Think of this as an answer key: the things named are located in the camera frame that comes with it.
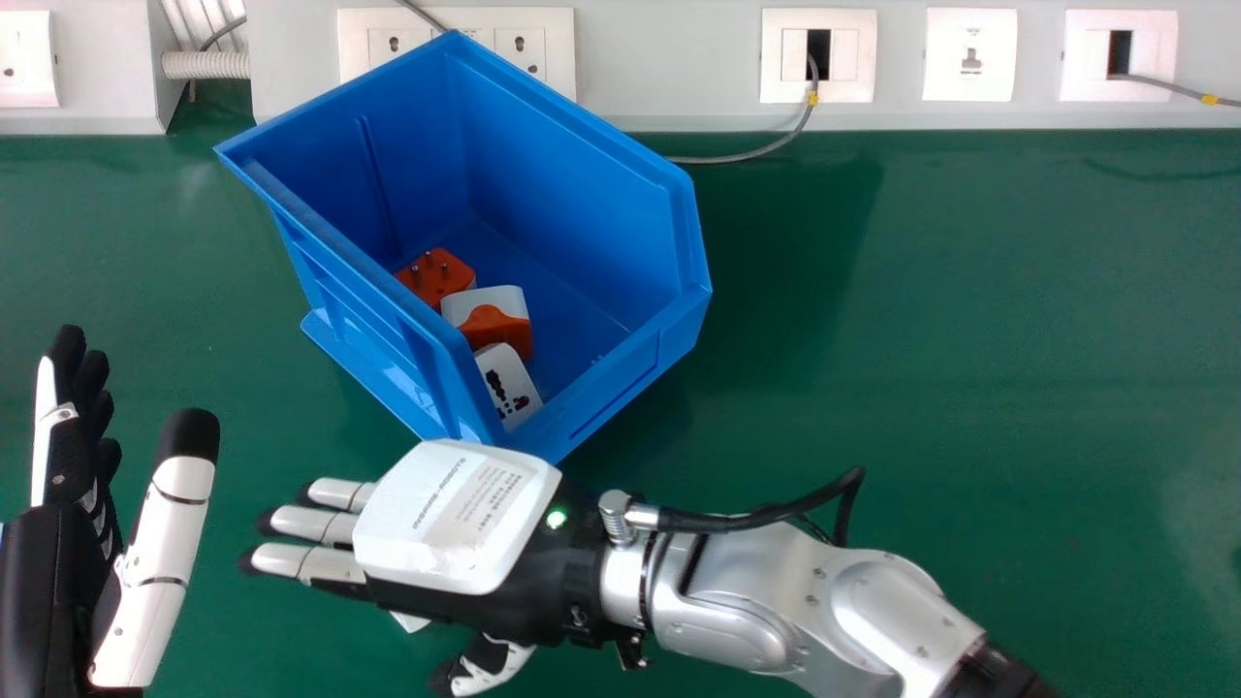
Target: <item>wall outlet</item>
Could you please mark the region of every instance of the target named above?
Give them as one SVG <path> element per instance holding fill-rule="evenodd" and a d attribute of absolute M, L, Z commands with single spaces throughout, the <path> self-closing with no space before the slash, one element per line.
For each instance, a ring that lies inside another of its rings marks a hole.
<path fill-rule="evenodd" d="M 807 57 L 819 68 L 823 102 L 874 102 L 879 12 L 823 7 L 766 7 L 758 101 L 794 104 L 810 86 Z"/>
<path fill-rule="evenodd" d="M 572 7 L 426 7 L 444 25 L 495 51 L 530 77 L 577 99 L 577 53 Z M 438 35 L 403 7 L 336 11 L 340 82 L 412 50 Z"/>
<path fill-rule="evenodd" d="M 1016 82 L 1016 10 L 928 7 L 928 102 L 1010 102 Z"/>
<path fill-rule="evenodd" d="M 0 107 L 60 107 L 52 14 L 0 12 Z"/>
<path fill-rule="evenodd" d="M 1167 102 L 1167 89 L 1107 79 L 1109 68 L 1176 77 L 1175 10 L 1066 10 L 1061 102 Z"/>

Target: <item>white flexible conduit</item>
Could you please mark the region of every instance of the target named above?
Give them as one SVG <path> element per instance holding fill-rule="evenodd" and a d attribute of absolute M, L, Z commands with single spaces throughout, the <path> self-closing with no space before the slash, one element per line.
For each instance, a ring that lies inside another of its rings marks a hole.
<path fill-rule="evenodd" d="M 249 53 L 169 51 L 160 62 L 169 79 L 249 79 Z"/>

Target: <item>socket hole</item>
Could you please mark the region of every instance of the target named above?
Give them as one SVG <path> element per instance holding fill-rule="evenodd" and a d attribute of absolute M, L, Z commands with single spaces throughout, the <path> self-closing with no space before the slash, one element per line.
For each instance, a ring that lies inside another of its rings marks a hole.
<path fill-rule="evenodd" d="M 961 75 L 983 75 L 983 62 L 978 60 L 978 48 L 965 48 L 961 60 Z"/>
<path fill-rule="evenodd" d="M 819 79 L 827 81 L 831 79 L 830 68 L 831 65 L 831 30 L 830 29 L 812 29 L 805 32 L 805 52 L 814 61 L 814 66 L 819 68 Z M 814 79 L 810 75 L 810 66 L 805 66 L 805 79 Z"/>
<path fill-rule="evenodd" d="M 1129 51 L 1132 48 L 1132 31 L 1109 32 L 1107 42 L 1107 75 L 1129 75 Z"/>

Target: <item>green indicator light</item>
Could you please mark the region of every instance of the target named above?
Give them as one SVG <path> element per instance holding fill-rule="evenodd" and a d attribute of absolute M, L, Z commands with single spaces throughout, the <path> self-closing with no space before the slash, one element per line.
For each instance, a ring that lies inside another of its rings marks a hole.
<path fill-rule="evenodd" d="M 552 509 L 547 512 L 547 518 L 544 519 L 544 523 L 547 524 L 547 528 L 552 530 L 558 530 L 560 527 L 565 525 L 565 522 L 567 520 L 568 520 L 568 514 L 566 514 L 561 509 Z"/>

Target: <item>black opening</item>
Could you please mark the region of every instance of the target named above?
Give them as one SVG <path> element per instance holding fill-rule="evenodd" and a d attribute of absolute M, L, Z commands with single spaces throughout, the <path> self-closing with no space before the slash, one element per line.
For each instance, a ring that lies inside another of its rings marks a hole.
<path fill-rule="evenodd" d="M 1132 31 L 1113 31 L 1107 43 L 1107 75 L 1129 75 Z"/>
<path fill-rule="evenodd" d="M 805 52 L 814 61 L 814 66 L 819 68 L 819 79 L 829 79 L 828 58 L 831 56 L 831 30 L 812 29 L 807 31 Z M 809 65 L 805 66 L 805 79 L 814 79 Z"/>

